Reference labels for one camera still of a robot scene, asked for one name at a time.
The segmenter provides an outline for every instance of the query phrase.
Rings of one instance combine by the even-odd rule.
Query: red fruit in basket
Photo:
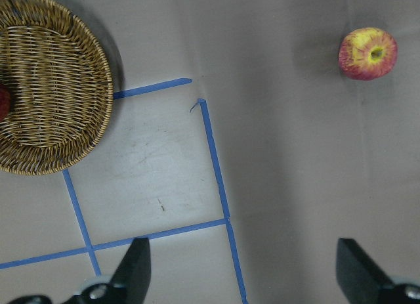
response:
[[[7,88],[0,84],[0,121],[3,121],[11,108],[11,94]]]

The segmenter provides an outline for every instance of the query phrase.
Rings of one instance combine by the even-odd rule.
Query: screw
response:
[[[100,299],[106,294],[107,288],[106,284],[101,284],[90,292],[89,297],[91,299]]]
[[[31,298],[26,304],[42,304],[42,299],[39,296]]]
[[[405,292],[410,299],[420,299],[420,288],[418,286],[406,286]]]

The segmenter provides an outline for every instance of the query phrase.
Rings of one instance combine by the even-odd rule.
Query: blue tape line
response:
[[[226,198],[226,191],[224,190],[222,171],[221,166],[219,165],[219,159],[217,157],[216,144],[213,138],[213,130],[211,129],[209,109],[207,108],[207,102],[204,99],[198,99],[197,103],[200,105],[201,113],[203,115],[205,134],[207,135],[207,142],[209,144],[211,162],[213,163],[217,186],[219,186],[219,196],[220,200],[222,201],[223,215],[225,219],[228,219],[230,217],[229,205]]]
[[[31,263],[40,263],[42,261],[53,260],[58,258],[64,258],[69,256],[80,255],[81,253],[86,253],[87,248],[78,248],[76,250],[61,251],[60,253],[52,253],[49,255],[42,255],[38,257],[32,257],[27,259],[21,259],[16,261],[10,261],[8,263],[0,263],[0,270],[7,269],[12,267],[18,267],[23,265],[30,265]]]
[[[150,93],[154,91],[160,91],[161,89],[168,89],[175,86],[185,85],[192,82],[192,79],[174,79],[172,81],[166,81],[162,83],[147,85],[143,87],[138,87],[136,89],[128,89],[126,91],[116,92],[114,93],[114,99],[120,99],[124,97],[130,97],[135,95],[141,95],[145,93]]]
[[[68,172],[68,169],[63,170],[63,176],[64,176],[64,180],[66,181],[68,193],[70,195],[70,200],[72,201],[72,204],[73,204],[74,212],[75,212],[76,217],[77,217],[77,222],[79,223],[79,227],[80,227],[81,234],[83,236],[83,240],[85,241],[87,252],[89,254],[89,257],[91,258],[91,263],[92,263],[92,266],[93,266],[94,273],[97,276],[100,276],[101,272],[100,272],[100,268],[99,268],[99,264],[98,264],[98,259],[96,259],[95,252],[93,251],[91,238],[89,237],[89,233],[87,232],[86,223],[85,223],[85,220],[83,218],[83,215],[82,215],[82,212],[81,212],[81,209],[80,209],[80,205],[79,205],[79,202],[77,200],[76,191],[74,190],[72,178],[70,177],[70,173]]]
[[[204,223],[199,223],[199,224],[194,224],[194,225],[188,225],[187,227],[173,228],[171,230],[164,230],[164,231],[161,231],[161,232],[156,232],[156,233],[147,234],[147,235],[138,236],[138,237],[139,238],[147,237],[147,238],[153,240],[155,238],[162,238],[162,237],[165,237],[165,236],[171,236],[171,235],[177,235],[177,234],[182,234],[182,233],[186,233],[186,232],[192,232],[193,230],[202,230],[204,228],[217,227],[217,226],[223,225],[223,224],[226,224],[226,219],[220,219],[220,220],[214,220],[214,221],[209,221],[209,222],[204,222]],[[114,242],[103,243],[103,244],[93,246],[93,249],[94,250],[105,250],[107,248],[113,248],[113,247],[128,245],[128,244],[131,244],[133,239],[134,238],[127,238],[127,239],[124,239],[124,240],[116,240]]]
[[[239,261],[239,255],[238,255],[238,249],[236,247],[234,229],[232,227],[230,219],[228,219],[226,222],[226,230],[228,231],[230,251],[232,253],[232,259],[234,262],[234,268],[235,268],[235,273],[236,273],[236,280],[238,281],[239,292],[241,294],[242,303],[248,304],[247,292],[245,289],[245,282],[243,281],[242,270],[241,270],[241,265]]]
[[[211,129],[209,109],[207,107],[207,102],[202,98],[198,99],[196,105],[197,104],[199,104],[200,107],[201,107],[201,113],[203,115],[203,121],[204,121],[205,134],[207,135],[207,142],[209,144],[211,161],[213,163],[213,169],[215,170],[215,177],[216,177],[217,185],[219,186],[219,195],[220,195],[220,200],[221,200],[221,203],[222,203],[224,218],[226,220],[226,230],[228,232],[228,239],[229,239],[230,251],[232,253],[232,260],[233,260],[233,263],[234,263],[234,268],[235,268],[235,273],[236,273],[236,280],[238,281],[238,286],[239,286],[239,291],[240,291],[240,294],[241,294],[242,303],[243,304],[248,304],[247,294],[246,294],[246,290],[245,290],[245,283],[243,281],[242,270],[241,270],[240,261],[239,261],[238,249],[236,247],[234,230],[233,230],[232,224],[230,222],[229,205],[228,205],[228,200],[227,200],[227,197],[226,197],[226,191],[224,189],[222,171],[221,171],[221,167],[220,167],[220,164],[219,164],[219,159],[217,157],[216,144],[215,144],[215,140],[213,138],[213,130]]]

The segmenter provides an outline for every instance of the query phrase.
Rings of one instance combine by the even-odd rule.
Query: wicker basket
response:
[[[103,136],[112,75],[95,36],[52,0],[0,0],[0,82],[12,95],[0,122],[0,169],[63,170]]]

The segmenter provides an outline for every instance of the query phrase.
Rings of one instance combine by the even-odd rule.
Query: red apple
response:
[[[11,108],[11,95],[7,88],[0,84],[0,121],[3,121]]]
[[[351,79],[371,80],[389,73],[398,47],[391,34],[379,28],[360,28],[349,33],[339,52],[339,66]]]

